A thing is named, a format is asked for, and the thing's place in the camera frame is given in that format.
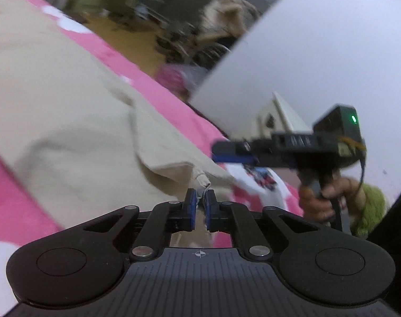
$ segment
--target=brown floor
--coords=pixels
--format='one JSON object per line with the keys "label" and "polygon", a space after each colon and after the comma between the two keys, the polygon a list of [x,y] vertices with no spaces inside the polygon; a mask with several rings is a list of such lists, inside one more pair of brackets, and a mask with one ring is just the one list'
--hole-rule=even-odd
{"label": "brown floor", "polygon": [[96,17],[90,18],[85,26],[151,77],[165,63],[165,56],[155,50],[155,37],[161,33],[155,23],[135,21],[127,27]]}

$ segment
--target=bed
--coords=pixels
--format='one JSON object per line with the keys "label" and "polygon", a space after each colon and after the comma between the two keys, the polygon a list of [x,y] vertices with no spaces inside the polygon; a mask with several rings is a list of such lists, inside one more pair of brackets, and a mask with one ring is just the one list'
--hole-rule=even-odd
{"label": "bed", "polygon": [[[75,86],[65,89],[72,75]],[[114,141],[88,146],[100,139]],[[0,315],[16,303],[4,268],[18,247],[129,200],[147,210],[181,199],[188,186],[212,184],[222,197],[261,209],[269,192],[239,166],[208,159],[218,139],[211,123],[44,0],[0,0]],[[132,160],[119,161],[130,147]],[[282,204],[300,214],[294,189],[280,186]],[[140,191],[132,197],[129,188]],[[228,246],[228,238],[215,246]]]}

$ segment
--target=hand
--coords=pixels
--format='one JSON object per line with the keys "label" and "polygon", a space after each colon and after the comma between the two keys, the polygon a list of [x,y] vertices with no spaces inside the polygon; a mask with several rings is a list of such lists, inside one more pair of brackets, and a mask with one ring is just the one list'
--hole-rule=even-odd
{"label": "hand", "polygon": [[300,186],[299,205],[304,211],[303,217],[318,222],[327,220],[335,214],[328,199],[340,196],[346,198],[349,215],[357,215],[363,211],[366,203],[363,189],[360,189],[356,194],[358,187],[359,182],[355,179],[338,178],[322,189],[322,196],[326,199],[318,199],[311,188],[304,185]]}

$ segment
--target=white wall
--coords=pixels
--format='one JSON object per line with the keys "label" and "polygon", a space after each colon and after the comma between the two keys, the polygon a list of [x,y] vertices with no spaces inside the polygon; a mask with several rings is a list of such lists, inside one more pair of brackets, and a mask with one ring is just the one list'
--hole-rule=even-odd
{"label": "white wall", "polygon": [[231,133],[274,90],[309,125],[335,103],[355,106],[366,180],[400,193],[401,0],[280,0],[191,104]]}

